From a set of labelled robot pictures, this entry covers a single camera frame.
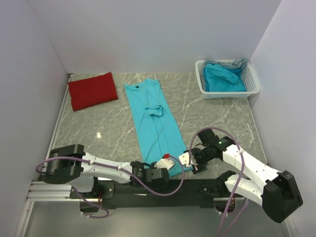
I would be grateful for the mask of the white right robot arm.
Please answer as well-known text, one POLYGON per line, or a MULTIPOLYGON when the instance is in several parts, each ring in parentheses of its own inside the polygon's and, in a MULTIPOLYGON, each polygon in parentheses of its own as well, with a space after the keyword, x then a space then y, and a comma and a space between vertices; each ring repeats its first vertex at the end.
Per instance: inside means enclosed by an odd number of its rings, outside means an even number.
POLYGON ((269 167, 242 149, 230 135, 219 138, 211 128, 200 130, 196 137, 204 148, 190 147, 180 156, 182 164, 191 167, 194 174, 206 171, 208 162, 213 159, 239 170, 239 173, 226 171, 216 179, 220 196, 241 195, 260 205, 277 223, 303 205, 296 180, 289 171, 269 167))

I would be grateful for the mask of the light blue t-shirt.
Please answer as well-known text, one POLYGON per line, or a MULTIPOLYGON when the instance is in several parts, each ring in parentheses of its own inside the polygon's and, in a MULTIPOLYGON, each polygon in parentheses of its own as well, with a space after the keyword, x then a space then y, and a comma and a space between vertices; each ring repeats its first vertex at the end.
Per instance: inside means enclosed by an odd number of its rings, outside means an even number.
POLYGON ((157 162, 165 154, 182 155, 186 145, 159 81, 145 79, 124 87, 143 162, 157 162))

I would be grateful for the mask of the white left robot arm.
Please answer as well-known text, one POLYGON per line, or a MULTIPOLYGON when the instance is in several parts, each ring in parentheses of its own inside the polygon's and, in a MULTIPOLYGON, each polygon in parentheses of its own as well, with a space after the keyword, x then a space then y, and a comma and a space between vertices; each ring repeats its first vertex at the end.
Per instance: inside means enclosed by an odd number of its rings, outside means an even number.
POLYGON ((152 190, 157 190, 169 181, 169 170, 175 165, 170 158, 162 158, 152 164, 139 161, 116 162, 98 158, 84 151, 80 144, 53 149, 49 158, 73 157, 49 161, 43 181, 48 184, 69 184, 87 198, 99 192, 98 182, 105 178, 119 184, 140 187, 140 180, 152 190))

